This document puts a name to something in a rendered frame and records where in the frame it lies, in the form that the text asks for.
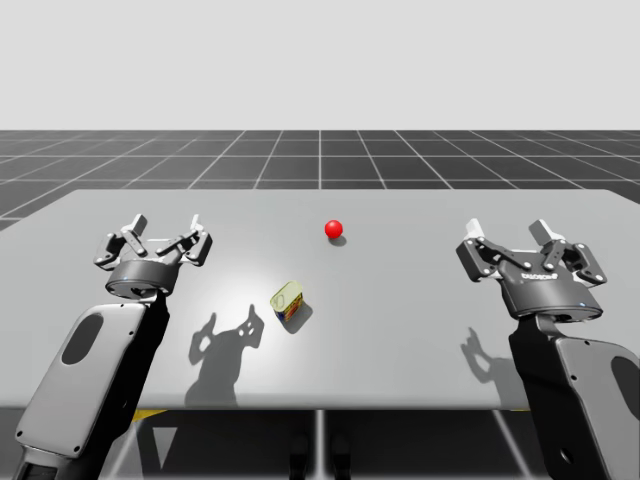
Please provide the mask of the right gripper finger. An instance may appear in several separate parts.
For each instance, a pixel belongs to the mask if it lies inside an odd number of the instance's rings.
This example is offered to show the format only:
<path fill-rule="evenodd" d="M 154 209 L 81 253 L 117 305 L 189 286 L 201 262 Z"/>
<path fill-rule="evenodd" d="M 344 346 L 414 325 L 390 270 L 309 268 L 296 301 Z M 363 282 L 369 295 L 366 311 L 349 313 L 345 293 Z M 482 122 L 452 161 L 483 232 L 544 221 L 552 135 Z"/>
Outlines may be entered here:
<path fill-rule="evenodd" d="M 607 283 L 606 274 L 586 244 L 571 243 L 563 235 L 552 231 L 543 219 L 532 223 L 529 231 L 541 247 L 541 267 L 545 272 L 552 273 L 562 267 L 572 275 L 574 281 L 587 288 Z"/>
<path fill-rule="evenodd" d="M 466 224 L 466 235 L 456 254 L 472 282 L 483 279 L 503 278 L 502 268 L 514 265 L 520 271 L 530 271 L 533 264 L 528 260 L 528 252 L 509 250 L 488 240 L 477 218 Z"/>

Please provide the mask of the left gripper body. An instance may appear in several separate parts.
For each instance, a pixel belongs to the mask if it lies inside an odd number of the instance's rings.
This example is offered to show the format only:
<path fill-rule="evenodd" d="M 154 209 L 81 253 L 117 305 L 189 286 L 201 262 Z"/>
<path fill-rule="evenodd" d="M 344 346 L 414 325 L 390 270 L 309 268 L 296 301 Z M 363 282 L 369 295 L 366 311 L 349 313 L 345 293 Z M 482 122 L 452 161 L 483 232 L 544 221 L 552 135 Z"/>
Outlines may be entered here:
<path fill-rule="evenodd" d="M 133 300 L 154 297 L 158 291 L 169 296 L 175 288 L 185 253 L 184 248 L 177 245 L 164 255 L 157 254 L 171 242 L 171 239 L 143 240 L 142 246 L 147 251 L 143 257 L 126 246 L 106 282 L 106 290 L 111 295 Z"/>

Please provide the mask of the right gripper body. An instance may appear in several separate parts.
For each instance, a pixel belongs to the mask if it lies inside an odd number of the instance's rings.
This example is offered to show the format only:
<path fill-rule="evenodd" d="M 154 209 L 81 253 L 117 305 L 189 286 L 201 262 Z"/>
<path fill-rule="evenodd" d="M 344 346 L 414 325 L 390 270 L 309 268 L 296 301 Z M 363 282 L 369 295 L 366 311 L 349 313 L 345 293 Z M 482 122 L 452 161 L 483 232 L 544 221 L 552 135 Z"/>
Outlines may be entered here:
<path fill-rule="evenodd" d="M 557 321 L 586 321 L 603 314 L 589 289 L 576 282 L 566 269 L 553 273 L 540 269 L 525 271 L 503 261 L 498 272 L 502 298 L 513 319 L 541 314 Z"/>

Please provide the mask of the green and blue rectangular can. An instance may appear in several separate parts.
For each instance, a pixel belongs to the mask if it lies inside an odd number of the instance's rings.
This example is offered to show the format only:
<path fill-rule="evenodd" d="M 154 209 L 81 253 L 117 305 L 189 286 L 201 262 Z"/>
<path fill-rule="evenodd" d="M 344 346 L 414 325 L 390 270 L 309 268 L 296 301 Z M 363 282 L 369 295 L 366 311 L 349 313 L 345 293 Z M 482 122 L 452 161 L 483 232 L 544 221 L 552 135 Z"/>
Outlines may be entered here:
<path fill-rule="evenodd" d="M 270 300 L 272 310 L 282 323 L 288 322 L 302 303 L 302 285 L 297 281 L 287 282 Z"/>

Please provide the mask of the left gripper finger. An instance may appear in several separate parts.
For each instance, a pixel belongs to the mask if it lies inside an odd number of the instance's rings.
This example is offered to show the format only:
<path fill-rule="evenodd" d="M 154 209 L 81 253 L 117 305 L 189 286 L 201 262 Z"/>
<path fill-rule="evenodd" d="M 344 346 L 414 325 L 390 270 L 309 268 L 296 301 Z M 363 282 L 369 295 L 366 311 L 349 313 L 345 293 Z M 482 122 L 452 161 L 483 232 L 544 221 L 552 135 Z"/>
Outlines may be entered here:
<path fill-rule="evenodd" d="M 156 256 L 167 265 L 191 264 L 204 265 L 213 239 L 200 223 L 199 215 L 193 216 L 187 233 L 165 240 L 155 250 Z"/>
<path fill-rule="evenodd" d="M 143 246 L 142 234 L 148 224 L 143 214 L 137 214 L 133 221 L 123 226 L 118 232 L 108 233 L 98 247 L 93 263 L 105 271 L 112 271 L 121 262 L 122 251 L 129 249 L 140 258 L 148 255 Z"/>

